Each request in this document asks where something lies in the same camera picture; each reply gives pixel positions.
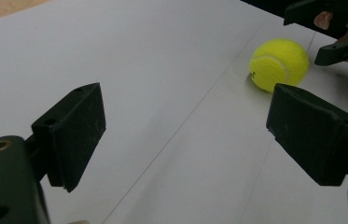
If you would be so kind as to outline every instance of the tennis ball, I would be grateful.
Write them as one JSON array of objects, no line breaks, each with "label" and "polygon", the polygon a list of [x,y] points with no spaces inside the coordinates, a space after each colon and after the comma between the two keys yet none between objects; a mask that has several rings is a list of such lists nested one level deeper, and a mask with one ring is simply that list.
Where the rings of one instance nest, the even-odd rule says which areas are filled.
[{"label": "tennis ball", "polygon": [[255,50],[249,75],[259,88],[273,92],[276,83],[299,85],[308,66],[307,52],[300,44],[289,39],[273,39]]}]

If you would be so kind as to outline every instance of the white table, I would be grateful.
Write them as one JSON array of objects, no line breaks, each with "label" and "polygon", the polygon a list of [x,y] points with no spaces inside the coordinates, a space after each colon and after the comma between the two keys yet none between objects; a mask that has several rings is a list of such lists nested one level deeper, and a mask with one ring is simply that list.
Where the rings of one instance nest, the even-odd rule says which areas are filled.
[{"label": "white table", "polygon": [[[0,136],[100,82],[107,130],[79,186],[42,181],[52,223],[348,223],[348,178],[317,186],[265,128],[247,73],[275,37],[334,42],[240,1],[54,0],[0,19]],[[348,112],[348,64],[300,86]]]}]

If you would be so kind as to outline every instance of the yellow tennis ball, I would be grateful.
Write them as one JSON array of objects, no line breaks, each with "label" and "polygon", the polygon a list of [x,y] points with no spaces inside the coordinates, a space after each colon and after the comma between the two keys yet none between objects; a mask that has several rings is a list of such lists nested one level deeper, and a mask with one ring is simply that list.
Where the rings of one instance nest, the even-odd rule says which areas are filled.
[{"label": "yellow tennis ball", "polygon": [[273,92],[276,83],[297,86],[308,71],[304,48],[289,39],[273,39],[258,47],[250,60],[250,76],[264,91]]}]

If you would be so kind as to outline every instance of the black clamp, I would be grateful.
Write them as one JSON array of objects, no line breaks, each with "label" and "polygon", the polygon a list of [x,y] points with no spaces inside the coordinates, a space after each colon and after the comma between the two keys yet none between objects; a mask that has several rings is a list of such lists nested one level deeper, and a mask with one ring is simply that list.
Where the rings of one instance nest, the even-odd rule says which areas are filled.
[{"label": "black clamp", "polygon": [[320,186],[348,175],[348,113],[297,87],[277,84],[267,128]]},{"label": "black clamp", "polygon": [[[334,14],[329,31],[344,31],[348,22],[348,0],[304,0],[287,7],[284,25],[313,19],[322,11]],[[322,47],[315,64],[328,66],[348,60],[348,41]]]},{"label": "black clamp", "polygon": [[0,137],[0,223],[49,223],[39,181],[71,192],[105,131],[99,83],[69,92],[32,124],[27,140]]}]

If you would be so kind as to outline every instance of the black plastic bracket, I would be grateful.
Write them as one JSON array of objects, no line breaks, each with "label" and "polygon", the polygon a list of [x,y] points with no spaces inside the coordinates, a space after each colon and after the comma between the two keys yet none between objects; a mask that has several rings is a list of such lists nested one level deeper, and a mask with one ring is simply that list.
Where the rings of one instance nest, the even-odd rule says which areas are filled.
[{"label": "black plastic bracket", "polygon": [[348,113],[303,89],[275,86],[267,128],[319,185],[348,175]]},{"label": "black plastic bracket", "polygon": [[284,25],[313,19],[322,11],[333,12],[335,16],[328,29],[342,31],[348,22],[348,0],[304,0],[291,4],[285,11]]},{"label": "black plastic bracket", "polygon": [[0,223],[49,223],[39,181],[72,191],[105,131],[99,83],[69,92],[32,125],[34,134],[0,137]]}]

